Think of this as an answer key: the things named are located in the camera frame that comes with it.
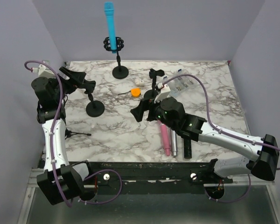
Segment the black round base clip stand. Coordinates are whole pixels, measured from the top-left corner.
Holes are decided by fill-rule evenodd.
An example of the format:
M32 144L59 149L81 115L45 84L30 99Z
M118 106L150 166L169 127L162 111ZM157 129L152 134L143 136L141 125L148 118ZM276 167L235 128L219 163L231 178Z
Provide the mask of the black round base clip stand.
M155 98L158 95L158 91L156 90L156 82L157 82L157 77L162 77L165 75L165 72L163 70L154 70L150 69L149 71L149 77L152 79L152 88L144 94L143 99L152 99Z

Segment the pink microphone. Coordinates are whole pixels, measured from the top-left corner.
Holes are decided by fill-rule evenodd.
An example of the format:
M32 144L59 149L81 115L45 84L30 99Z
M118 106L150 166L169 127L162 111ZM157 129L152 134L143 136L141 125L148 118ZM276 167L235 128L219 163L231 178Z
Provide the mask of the pink microphone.
M162 138L165 155L170 156L171 155L171 142L170 142L169 130L164 124L160 125L160 130L161 130L161 138Z

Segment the black clip stand for pink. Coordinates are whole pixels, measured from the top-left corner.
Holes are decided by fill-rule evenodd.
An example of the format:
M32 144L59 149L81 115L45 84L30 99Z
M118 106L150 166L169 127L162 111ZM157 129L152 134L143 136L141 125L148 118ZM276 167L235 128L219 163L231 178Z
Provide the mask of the black clip stand for pink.
M79 89L85 89L84 94L87 94L90 102L86 106L86 113L90 117L99 117L105 111L104 104L99 100L94 100L93 91L96 86L96 81L84 80L83 84L80 85Z

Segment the silver microphone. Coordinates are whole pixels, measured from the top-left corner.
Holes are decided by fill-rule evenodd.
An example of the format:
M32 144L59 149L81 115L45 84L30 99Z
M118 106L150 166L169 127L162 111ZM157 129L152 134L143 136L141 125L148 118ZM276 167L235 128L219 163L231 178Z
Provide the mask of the silver microphone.
M171 142L172 156L177 157L178 156L177 134L172 129L170 129L170 142Z

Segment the black tripod shock mount stand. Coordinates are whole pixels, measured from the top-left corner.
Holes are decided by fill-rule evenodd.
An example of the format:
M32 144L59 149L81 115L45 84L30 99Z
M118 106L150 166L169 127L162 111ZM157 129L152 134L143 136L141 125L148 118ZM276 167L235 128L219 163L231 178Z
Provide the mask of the black tripod shock mount stand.
M91 136L91 133L79 133L79 132L70 131L68 129L65 130L65 139L70 138L70 137L72 137L74 135Z

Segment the black speckled microphone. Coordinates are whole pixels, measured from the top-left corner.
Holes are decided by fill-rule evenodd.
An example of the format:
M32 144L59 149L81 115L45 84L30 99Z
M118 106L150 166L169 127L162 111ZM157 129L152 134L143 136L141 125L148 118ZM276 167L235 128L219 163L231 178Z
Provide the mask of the black speckled microphone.
M192 144L189 139L183 139L183 157L184 159L192 158Z

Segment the blue microphone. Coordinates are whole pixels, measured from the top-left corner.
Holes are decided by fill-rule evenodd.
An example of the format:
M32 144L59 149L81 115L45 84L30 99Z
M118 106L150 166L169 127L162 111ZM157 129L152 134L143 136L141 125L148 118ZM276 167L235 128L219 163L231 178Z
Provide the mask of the blue microphone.
M112 50L112 53L116 54L117 43L116 43L115 25L114 25L114 5L112 2L104 3L104 12L105 12L107 26L108 26L110 48Z

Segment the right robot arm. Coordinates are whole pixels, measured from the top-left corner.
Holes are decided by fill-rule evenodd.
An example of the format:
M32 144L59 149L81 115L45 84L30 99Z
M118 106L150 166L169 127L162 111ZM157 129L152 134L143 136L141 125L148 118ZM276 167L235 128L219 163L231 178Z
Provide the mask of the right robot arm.
M183 139L214 144L240 155L212 160L212 167L205 171L209 182L241 174L252 174L265 181L275 179L280 154L276 150L274 136L266 134L261 138L211 125L202 117L186 113L183 104L173 97L158 103L142 99L137 107L130 110L137 122L142 121L145 111L148 111L147 121L159 120Z

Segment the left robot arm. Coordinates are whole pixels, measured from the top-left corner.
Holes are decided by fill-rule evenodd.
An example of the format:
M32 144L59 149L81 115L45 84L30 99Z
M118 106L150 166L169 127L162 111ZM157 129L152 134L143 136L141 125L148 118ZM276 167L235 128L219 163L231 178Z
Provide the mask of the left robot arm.
M86 161L70 165L65 146L66 122L63 98L86 84L84 72L74 72L65 67L62 77L39 76L31 86L38 98L37 121L45 136L44 172L36 177L37 184L50 204L68 202L85 193L84 184L94 180L94 173Z

